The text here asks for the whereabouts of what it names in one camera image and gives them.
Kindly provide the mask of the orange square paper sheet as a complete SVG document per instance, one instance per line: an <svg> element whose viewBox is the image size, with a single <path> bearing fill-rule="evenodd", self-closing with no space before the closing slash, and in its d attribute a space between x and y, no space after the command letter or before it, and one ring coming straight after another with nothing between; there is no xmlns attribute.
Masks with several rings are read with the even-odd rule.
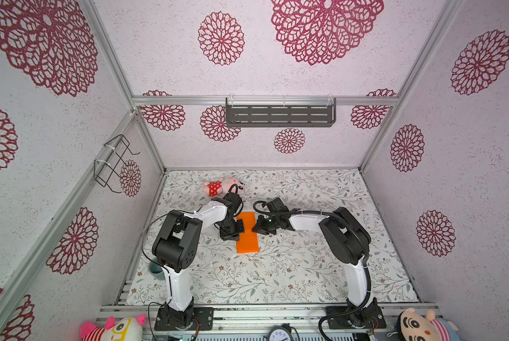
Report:
<svg viewBox="0 0 509 341"><path fill-rule="evenodd" d="M252 231L256 224L255 213L241 213L237 221L243 224L244 232L240 234L240 239L236 242L238 254L248 254L259 252L258 234Z"/></svg>

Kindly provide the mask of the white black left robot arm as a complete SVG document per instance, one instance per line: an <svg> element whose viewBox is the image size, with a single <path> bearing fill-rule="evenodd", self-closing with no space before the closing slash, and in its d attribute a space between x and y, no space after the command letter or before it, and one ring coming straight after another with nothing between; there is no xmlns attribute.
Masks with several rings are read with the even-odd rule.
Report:
<svg viewBox="0 0 509 341"><path fill-rule="evenodd" d="M216 199L192 213L172 210L167 214L154 240L152 254L157 263L169 272L171 309L183 313L193 303L188 268L196 257L201 232L215 226L220 239L238 241L244 233L244 225L236 220L236 216L242 209L240 199Z"/></svg>

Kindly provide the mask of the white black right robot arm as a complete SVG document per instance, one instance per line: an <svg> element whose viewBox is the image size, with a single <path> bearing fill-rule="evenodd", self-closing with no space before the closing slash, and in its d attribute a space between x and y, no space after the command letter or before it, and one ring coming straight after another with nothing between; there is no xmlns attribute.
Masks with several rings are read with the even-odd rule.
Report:
<svg viewBox="0 0 509 341"><path fill-rule="evenodd" d="M265 217L262 223L265 232L285 229L322 234L335 258L345 264L348 302L353 310L359 311L372 302L372 284L367 265L371 237L348 209L339 207L332 212L269 212L255 207L254 211Z"/></svg>

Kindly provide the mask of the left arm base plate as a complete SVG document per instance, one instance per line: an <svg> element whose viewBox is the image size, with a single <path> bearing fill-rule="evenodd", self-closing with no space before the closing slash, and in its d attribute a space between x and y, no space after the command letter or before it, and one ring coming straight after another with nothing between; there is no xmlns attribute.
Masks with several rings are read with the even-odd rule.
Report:
<svg viewBox="0 0 509 341"><path fill-rule="evenodd" d="M155 331L212 330L214 312L212 307L190 307L185 312L179 312L164 306L158 310L153 329Z"/></svg>

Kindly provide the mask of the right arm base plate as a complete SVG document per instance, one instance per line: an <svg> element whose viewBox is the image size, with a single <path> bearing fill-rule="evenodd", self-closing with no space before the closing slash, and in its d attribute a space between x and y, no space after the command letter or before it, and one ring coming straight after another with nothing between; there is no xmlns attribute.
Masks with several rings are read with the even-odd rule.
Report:
<svg viewBox="0 0 509 341"><path fill-rule="evenodd" d="M351 305L328 306L325 308L326 315L340 314L340 316L336 318L328 319L328 325L331 330L348 328L375 330L385 329L387 327L382 309L376 301L373 301L367 307L356 313L345 315L344 312L349 310L352 310Z"/></svg>

